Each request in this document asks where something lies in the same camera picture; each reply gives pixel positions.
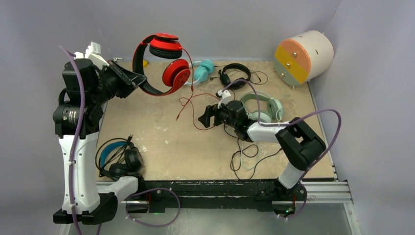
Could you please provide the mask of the small black headphones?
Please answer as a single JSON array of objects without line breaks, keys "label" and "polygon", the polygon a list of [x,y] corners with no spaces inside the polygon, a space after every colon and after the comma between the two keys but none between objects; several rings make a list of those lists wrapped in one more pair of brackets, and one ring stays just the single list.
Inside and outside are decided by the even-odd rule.
[{"label": "small black headphones", "polygon": [[[220,76],[219,76],[219,70],[223,70],[225,65],[214,65],[214,73],[209,77],[207,89],[213,90],[213,88],[223,88],[224,86],[220,82]],[[261,70],[254,70],[247,66],[249,69],[251,76],[250,76],[250,82],[253,85],[257,86],[263,86],[269,83],[269,75]],[[237,80],[239,78],[247,79],[248,75],[239,69],[228,69],[224,74],[227,74],[229,76],[230,82],[233,82],[234,80]]]}]

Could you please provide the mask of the red headphones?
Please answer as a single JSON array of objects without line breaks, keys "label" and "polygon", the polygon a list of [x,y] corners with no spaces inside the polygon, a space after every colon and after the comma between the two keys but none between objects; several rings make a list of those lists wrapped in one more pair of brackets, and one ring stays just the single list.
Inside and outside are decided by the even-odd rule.
[{"label": "red headphones", "polygon": [[[147,77],[147,81],[139,86],[146,95],[138,99],[144,109],[141,113],[134,113],[132,126],[149,130],[151,127],[177,125],[177,119],[191,104],[192,98],[205,94],[203,89],[207,87],[209,78],[197,86],[184,85],[186,81],[193,82],[196,70],[195,67],[189,68],[188,64],[195,61],[191,57],[184,59],[184,53],[187,51],[178,37],[165,33],[150,35],[138,45],[132,69]],[[145,68],[144,59],[149,61]]]}]

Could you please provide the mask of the black blue gaming headphones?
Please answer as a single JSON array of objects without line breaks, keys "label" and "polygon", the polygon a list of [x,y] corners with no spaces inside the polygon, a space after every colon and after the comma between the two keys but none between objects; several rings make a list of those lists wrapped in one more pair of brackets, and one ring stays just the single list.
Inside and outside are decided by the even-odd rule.
[{"label": "black blue gaming headphones", "polygon": [[101,144],[95,154],[98,177],[117,181],[124,176],[141,177],[143,159],[139,149],[127,138],[113,138]]}]

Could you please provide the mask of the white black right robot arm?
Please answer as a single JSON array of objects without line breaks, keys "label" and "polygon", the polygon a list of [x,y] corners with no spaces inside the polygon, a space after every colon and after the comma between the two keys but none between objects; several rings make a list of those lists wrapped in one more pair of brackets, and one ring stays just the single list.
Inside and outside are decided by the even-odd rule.
[{"label": "white black right robot arm", "polygon": [[247,142],[271,142],[279,144],[288,164],[275,185],[276,196],[287,199],[294,193],[294,186],[325,153],[327,146],[320,136],[302,119],[290,122],[263,123],[251,119],[242,102],[208,105],[198,121],[206,128],[228,125],[235,134]]}]

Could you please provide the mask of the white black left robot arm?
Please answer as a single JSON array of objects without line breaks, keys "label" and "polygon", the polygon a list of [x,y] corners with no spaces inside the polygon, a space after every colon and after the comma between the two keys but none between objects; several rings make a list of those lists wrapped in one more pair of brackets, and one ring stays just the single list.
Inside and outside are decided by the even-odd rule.
[{"label": "white black left robot arm", "polygon": [[99,68],[90,59],[75,59],[65,64],[62,77],[65,88],[52,118],[64,161],[65,196],[53,222],[102,224],[115,217],[118,205],[128,196],[140,200],[146,194],[145,185],[135,176],[122,176],[99,189],[93,170],[103,105],[130,95],[146,76],[113,61]]}]

